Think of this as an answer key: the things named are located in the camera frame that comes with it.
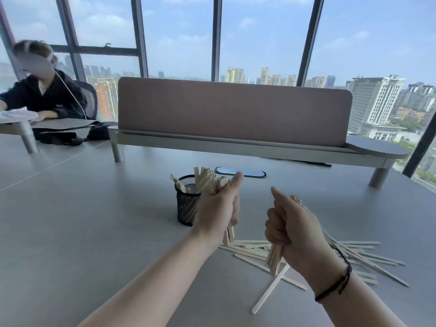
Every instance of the black bag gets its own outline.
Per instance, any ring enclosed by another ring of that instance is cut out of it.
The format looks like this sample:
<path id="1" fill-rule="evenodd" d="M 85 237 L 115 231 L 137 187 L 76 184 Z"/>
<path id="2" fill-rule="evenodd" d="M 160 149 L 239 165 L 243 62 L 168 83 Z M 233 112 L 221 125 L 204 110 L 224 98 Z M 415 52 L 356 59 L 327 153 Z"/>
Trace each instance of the black bag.
<path id="1" fill-rule="evenodd" d="M 66 132 L 73 129 L 84 129 L 90 126 L 85 139 L 79 137 L 75 132 Z M 115 121 L 93 121 L 86 126 L 71 127 L 68 129 L 32 129 L 36 141 L 57 146 L 79 146 L 84 141 L 109 140 L 109 126 L 118 126 Z"/>

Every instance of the seated person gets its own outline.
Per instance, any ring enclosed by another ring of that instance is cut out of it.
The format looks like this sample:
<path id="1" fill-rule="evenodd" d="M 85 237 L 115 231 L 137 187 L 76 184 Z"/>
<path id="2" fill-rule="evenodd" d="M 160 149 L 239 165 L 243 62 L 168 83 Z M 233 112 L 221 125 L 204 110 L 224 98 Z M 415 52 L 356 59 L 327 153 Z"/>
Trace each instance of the seated person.
<path id="1" fill-rule="evenodd" d="M 86 97 L 64 72 L 56 69 L 57 57 L 46 43 L 22 40 L 13 49 L 26 79 L 0 94 L 0 111 L 27 107 L 38 113 L 33 122 L 47 118 L 85 119 Z"/>

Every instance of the glass pane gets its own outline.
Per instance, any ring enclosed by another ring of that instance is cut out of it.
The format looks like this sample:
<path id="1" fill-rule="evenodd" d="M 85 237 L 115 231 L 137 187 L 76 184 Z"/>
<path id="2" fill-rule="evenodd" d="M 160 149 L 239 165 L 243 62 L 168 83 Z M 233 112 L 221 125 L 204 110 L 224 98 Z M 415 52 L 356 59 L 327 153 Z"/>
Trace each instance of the glass pane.
<path id="1" fill-rule="evenodd" d="M 16 41 L 66 44 L 56 0 L 2 0 L 2 3 Z"/>
<path id="2" fill-rule="evenodd" d="M 17 81 L 3 43 L 0 43 L 0 93 L 7 91 Z"/>
<path id="3" fill-rule="evenodd" d="M 68 53 L 55 53 L 57 57 L 56 68 L 64 71 L 73 80 L 76 80 L 76 75 L 74 74 L 73 63 L 71 62 L 71 56 Z"/>
<path id="4" fill-rule="evenodd" d="M 313 0 L 223 0 L 221 82 L 295 86 Z"/>
<path id="5" fill-rule="evenodd" d="M 151 78 L 211 79 L 213 0 L 141 0 Z"/>
<path id="6" fill-rule="evenodd" d="M 118 80 L 139 77 L 139 60 L 131 56 L 82 55 L 86 81 L 94 85 L 98 120 L 118 121 Z"/>
<path id="7" fill-rule="evenodd" d="M 130 0 L 68 0 L 81 46 L 136 48 Z"/>
<path id="8" fill-rule="evenodd" d="M 436 193 L 436 139 L 430 144 L 412 179 Z"/>
<path id="9" fill-rule="evenodd" d="M 436 0 L 324 1 L 305 86 L 352 92 L 348 134 L 413 152 L 436 107 L 435 7 Z"/>

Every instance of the blue sky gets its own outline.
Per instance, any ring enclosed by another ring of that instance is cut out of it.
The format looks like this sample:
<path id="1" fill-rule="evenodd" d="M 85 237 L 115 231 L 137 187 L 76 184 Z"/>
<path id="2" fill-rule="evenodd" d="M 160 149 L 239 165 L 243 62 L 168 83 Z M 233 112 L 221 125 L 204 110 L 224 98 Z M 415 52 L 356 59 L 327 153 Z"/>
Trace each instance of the blue sky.
<path id="1" fill-rule="evenodd" d="M 19 39 L 65 44 L 55 0 L 2 0 Z M 130 0 L 69 0 L 79 43 L 135 47 Z M 298 74 L 313 0 L 223 0 L 220 74 Z M 149 73 L 209 79 L 213 0 L 142 0 Z M 436 0 L 325 0 L 308 77 L 398 74 L 436 84 Z M 4 51 L 0 60 L 5 60 Z M 83 57 L 139 72 L 134 57 Z"/>

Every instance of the office chair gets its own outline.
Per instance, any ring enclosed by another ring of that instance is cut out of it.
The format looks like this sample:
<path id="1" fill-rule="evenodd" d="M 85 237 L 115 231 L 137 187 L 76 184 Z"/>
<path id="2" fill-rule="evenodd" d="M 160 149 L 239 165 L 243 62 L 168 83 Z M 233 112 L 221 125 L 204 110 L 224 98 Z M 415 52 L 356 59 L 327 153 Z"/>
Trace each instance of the office chair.
<path id="1" fill-rule="evenodd" d="M 88 84 L 87 82 L 81 82 L 78 80 L 74 80 L 74 82 L 81 88 L 82 92 L 86 96 L 86 100 L 88 101 L 88 107 L 85 110 L 86 118 L 95 120 L 99 107 L 97 92 L 95 91 L 94 86 Z"/>

